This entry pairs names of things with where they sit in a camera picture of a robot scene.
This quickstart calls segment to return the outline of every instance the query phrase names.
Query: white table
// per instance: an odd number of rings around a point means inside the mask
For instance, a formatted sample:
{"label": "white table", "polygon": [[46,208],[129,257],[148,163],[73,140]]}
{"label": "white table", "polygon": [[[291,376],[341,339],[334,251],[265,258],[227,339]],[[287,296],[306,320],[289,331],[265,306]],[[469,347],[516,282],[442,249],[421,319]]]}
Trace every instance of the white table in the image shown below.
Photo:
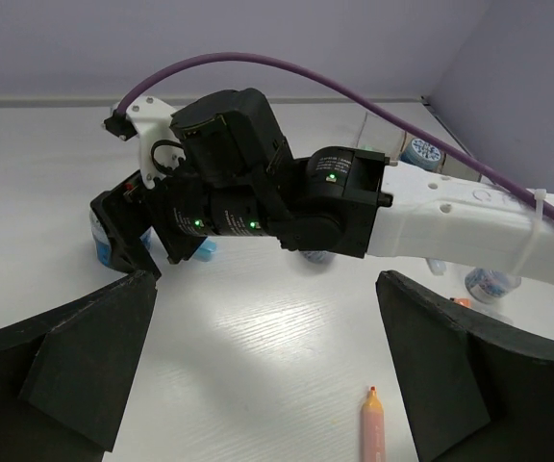
{"label": "white table", "polygon": [[[420,104],[386,107],[450,141]],[[349,145],[364,116],[350,104],[274,109],[296,156]],[[99,129],[107,112],[0,109],[0,327],[120,277],[97,262],[88,225],[89,202],[137,168],[136,143]],[[374,283],[393,269],[466,296],[466,269],[436,277],[419,259],[340,256],[317,267],[270,238],[217,242],[208,264],[169,267],[153,251],[164,276],[105,460],[354,461],[369,385],[385,405],[389,460],[416,460]],[[515,325],[554,339],[554,287],[524,281],[504,305]]]}

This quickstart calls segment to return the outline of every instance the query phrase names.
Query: orange object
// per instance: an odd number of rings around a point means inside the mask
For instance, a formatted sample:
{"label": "orange object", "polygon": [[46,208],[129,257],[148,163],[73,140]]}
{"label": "orange object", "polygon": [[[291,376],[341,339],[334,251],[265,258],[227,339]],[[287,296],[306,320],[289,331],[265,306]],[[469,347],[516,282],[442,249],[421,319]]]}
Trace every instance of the orange object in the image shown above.
{"label": "orange object", "polygon": [[469,298],[450,298],[455,303],[459,303],[462,306],[465,306],[465,308],[471,308],[471,300]]}
{"label": "orange object", "polygon": [[384,408],[371,387],[363,404],[363,462],[385,462]]}

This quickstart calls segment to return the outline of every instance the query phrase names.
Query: wall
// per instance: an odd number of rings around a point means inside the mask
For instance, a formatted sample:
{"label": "wall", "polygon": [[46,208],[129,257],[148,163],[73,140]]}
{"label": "wall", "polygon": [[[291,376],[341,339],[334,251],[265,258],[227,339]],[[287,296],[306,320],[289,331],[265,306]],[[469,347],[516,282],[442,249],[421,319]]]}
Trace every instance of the wall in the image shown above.
{"label": "wall", "polygon": [[495,1],[430,100],[480,160],[554,192],[554,1]]}
{"label": "wall", "polygon": [[[368,95],[420,96],[491,0],[0,0],[0,95],[103,96],[207,52],[272,55]],[[257,86],[334,96],[282,71],[214,64],[163,84],[178,96]]]}

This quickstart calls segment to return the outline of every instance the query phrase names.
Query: robotic arm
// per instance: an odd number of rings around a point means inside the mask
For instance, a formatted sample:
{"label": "robotic arm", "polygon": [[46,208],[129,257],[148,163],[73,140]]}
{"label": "robotic arm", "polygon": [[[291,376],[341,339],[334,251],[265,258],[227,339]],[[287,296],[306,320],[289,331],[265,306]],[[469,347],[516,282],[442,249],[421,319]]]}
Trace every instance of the robotic arm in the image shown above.
{"label": "robotic arm", "polygon": [[288,250],[432,257],[554,284],[554,223],[493,186],[428,173],[381,153],[326,147],[294,159],[265,97],[224,90],[180,111],[138,98],[105,128],[140,139],[140,170],[91,202],[122,271],[160,271],[208,236],[274,236]]}

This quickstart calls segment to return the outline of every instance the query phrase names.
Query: zip tie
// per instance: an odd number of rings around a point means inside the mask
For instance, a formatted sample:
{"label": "zip tie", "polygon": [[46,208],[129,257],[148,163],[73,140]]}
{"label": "zip tie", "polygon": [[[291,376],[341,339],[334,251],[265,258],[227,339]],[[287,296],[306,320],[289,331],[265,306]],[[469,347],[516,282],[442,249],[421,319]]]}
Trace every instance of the zip tie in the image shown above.
{"label": "zip tie", "polygon": [[520,257],[516,261],[516,265],[512,271],[512,274],[519,274],[522,270],[525,262],[531,255],[531,252],[534,249],[538,236],[540,235],[540,228],[542,225],[542,219],[544,217],[544,200],[546,199],[546,190],[534,190],[534,199],[536,200],[536,211],[534,213],[534,223],[531,227],[531,234],[529,235],[529,240],[523,248],[523,251],[520,253]]}

